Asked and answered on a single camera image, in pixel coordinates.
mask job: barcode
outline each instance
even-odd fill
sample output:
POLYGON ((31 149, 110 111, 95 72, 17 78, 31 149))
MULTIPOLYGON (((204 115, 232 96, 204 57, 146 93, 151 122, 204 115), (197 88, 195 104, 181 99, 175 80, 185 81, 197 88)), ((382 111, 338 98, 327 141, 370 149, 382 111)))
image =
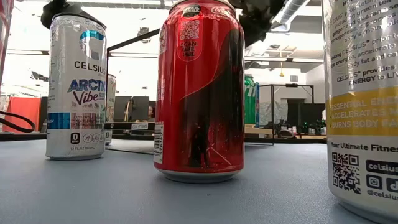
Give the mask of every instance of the barcode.
POLYGON ((359 156, 331 153, 333 163, 333 185, 361 194, 359 178, 359 156))
POLYGON ((155 125, 154 162, 163 163, 163 124, 155 125))

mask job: red soda can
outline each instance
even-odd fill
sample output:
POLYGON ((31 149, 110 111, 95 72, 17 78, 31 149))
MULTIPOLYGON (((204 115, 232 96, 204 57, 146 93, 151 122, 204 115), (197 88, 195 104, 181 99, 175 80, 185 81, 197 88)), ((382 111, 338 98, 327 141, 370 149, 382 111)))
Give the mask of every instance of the red soda can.
POLYGON ((160 32, 154 165, 210 183, 244 163, 244 34, 222 0, 174 4, 160 32))

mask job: can lid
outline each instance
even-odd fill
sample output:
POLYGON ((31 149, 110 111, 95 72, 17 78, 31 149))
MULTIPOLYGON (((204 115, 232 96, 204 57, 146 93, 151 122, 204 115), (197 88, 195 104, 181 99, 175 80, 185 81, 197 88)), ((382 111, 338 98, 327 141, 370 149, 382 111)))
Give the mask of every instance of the can lid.
MULTIPOLYGON (((189 1, 189 0, 179 0, 178 2, 174 3, 174 4, 172 5, 172 7, 171 7, 169 13, 170 13, 178 4, 180 4, 180 3, 182 3, 182 2, 185 2, 185 1, 189 1)), ((218 2, 221 2, 221 3, 225 4, 225 5, 227 5, 228 7, 230 7, 230 8, 236 13, 235 8, 231 5, 231 3, 228 2, 228 0, 214 0, 214 1, 218 1, 218 2)))
POLYGON ((52 20, 54 20, 56 17, 58 17, 58 16, 78 16, 78 17, 82 17, 82 18, 85 18, 85 19, 89 19, 89 20, 91 20, 91 21, 93 21, 93 22, 96 22, 96 23, 98 23, 101 27, 103 27, 104 29, 106 29, 106 25, 104 25, 102 22, 100 22, 99 20, 97 20, 97 19, 94 19, 94 18, 92 18, 92 17, 90 17, 90 16, 86 16, 86 15, 82 15, 82 14, 77 14, 77 13, 72 13, 72 12, 61 12, 61 13, 58 13, 58 14, 56 14, 56 15, 54 15, 53 16, 53 18, 52 18, 52 20))

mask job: celsius can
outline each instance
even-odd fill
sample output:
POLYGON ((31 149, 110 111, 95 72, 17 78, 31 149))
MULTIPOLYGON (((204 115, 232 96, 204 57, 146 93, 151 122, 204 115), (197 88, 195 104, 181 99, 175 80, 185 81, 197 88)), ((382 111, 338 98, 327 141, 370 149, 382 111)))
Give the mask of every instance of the celsius can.
MULTIPOLYGON (((116 97, 116 77, 108 74, 106 81, 106 122, 113 122, 114 116, 114 101, 116 97)), ((112 130, 105 131, 105 144, 111 144, 112 130)))
POLYGON ((329 188, 398 223, 398 4, 323 0, 329 188))
POLYGON ((256 83, 253 80, 253 76, 244 76, 244 123, 255 124, 256 123, 256 83))
POLYGON ((46 156, 101 157, 105 149, 105 26, 81 15, 58 14, 50 31, 46 156))
POLYGON ((160 32, 155 167, 181 182, 220 182, 243 169, 244 35, 234 8, 174 4, 160 32))

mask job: desk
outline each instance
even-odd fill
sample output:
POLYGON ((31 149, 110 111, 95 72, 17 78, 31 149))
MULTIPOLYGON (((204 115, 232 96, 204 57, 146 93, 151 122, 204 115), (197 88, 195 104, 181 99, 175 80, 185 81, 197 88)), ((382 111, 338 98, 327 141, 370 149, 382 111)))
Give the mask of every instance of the desk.
POLYGON ((0 223, 371 224, 329 192, 324 144, 246 146, 245 169, 209 185, 167 180, 147 154, 44 154, 45 140, 0 142, 0 223))
POLYGON ((267 135, 267 138, 272 138, 272 129, 262 129, 262 128, 253 128, 253 127, 244 127, 245 134, 258 134, 260 138, 264 138, 264 135, 267 135))
POLYGON ((301 139, 326 139, 327 136, 316 136, 316 135, 301 135, 301 139))

